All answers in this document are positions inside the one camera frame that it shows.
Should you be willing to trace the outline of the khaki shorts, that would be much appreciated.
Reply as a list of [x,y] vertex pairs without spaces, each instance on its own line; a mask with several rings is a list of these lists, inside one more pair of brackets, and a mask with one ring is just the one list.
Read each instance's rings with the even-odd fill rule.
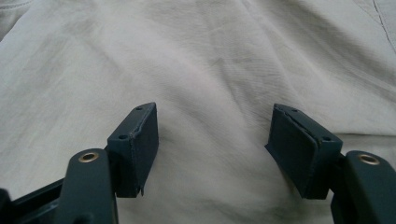
[[332,224],[266,151],[295,107],[396,168],[396,0],[0,0],[0,188],[64,176],[136,106],[160,148],[121,224]]

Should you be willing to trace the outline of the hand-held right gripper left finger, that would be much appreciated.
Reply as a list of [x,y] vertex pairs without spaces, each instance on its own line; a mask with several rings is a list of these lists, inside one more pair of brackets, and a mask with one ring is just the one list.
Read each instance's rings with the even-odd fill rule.
[[114,188],[119,198],[135,198],[144,187],[159,148],[157,107],[134,108],[107,138]]

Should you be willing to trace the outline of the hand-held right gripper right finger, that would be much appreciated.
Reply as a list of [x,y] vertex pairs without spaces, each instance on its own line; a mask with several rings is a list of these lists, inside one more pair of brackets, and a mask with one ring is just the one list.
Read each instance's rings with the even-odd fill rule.
[[343,141],[296,108],[274,104],[265,148],[302,198],[323,200]]

